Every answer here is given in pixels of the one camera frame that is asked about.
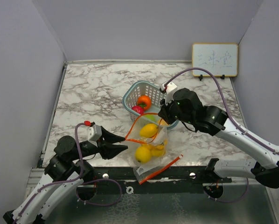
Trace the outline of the yellow lemon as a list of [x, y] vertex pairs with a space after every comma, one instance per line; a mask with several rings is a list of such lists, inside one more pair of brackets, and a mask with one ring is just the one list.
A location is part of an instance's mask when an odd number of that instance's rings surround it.
[[150, 123], [143, 126], [139, 132], [141, 137], [152, 138], [158, 133], [158, 126], [156, 124]]

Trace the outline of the clear zip top bag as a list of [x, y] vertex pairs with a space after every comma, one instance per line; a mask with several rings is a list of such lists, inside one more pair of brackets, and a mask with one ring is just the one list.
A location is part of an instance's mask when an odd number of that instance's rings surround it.
[[153, 179], [183, 158], [173, 152], [168, 125], [156, 113], [138, 116], [125, 136], [128, 165], [140, 185]]

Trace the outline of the green lime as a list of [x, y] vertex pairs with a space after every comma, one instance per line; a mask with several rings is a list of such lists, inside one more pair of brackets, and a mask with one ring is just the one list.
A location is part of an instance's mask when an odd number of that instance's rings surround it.
[[144, 115], [144, 117], [147, 118], [148, 120], [152, 121], [152, 122], [156, 122], [155, 115], [146, 114], [146, 115]]

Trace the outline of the yellow apple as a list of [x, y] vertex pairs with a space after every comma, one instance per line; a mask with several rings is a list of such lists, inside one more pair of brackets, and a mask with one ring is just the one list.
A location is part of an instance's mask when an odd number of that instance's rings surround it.
[[135, 151], [135, 160], [140, 163], [147, 163], [151, 160], [151, 151], [144, 146], [138, 147]]

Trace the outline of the yellow pear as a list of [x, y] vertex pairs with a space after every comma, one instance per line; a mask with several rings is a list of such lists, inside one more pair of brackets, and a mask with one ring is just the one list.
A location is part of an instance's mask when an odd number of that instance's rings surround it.
[[160, 144], [153, 145], [150, 143], [152, 139], [143, 139], [144, 144], [141, 144], [141, 146], [147, 147], [150, 151], [153, 157], [161, 157], [166, 154], [166, 145], [167, 145], [167, 139], [164, 139]]

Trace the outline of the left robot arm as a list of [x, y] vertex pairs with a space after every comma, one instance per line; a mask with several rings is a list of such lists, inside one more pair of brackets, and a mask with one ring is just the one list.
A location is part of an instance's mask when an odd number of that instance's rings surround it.
[[4, 214], [7, 224], [42, 224], [52, 210], [73, 190], [82, 184], [108, 181], [84, 158], [100, 154], [105, 160], [128, 149], [122, 145], [125, 137], [105, 130], [89, 121], [79, 123], [75, 136], [63, 136], [54, 149], [38, 184], [27, 199], [15, 210]]

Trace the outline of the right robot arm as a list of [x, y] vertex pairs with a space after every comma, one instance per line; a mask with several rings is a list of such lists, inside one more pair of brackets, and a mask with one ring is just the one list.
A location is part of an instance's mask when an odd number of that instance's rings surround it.
[[160, 101], [158, 115], [167, 124], [177, 120], [183, 125], [191, 124], [194, 132], [216, 136], [251, 156], [245, 161], [211, 159], [204, 171], [207, 181], [243, 177], [269, 188], [279, 188], [279, 146], [249, 132], [219, 107], [203, 106], [194, 91], [167, 86], [161, 87], [160, 92], [166, 96]]

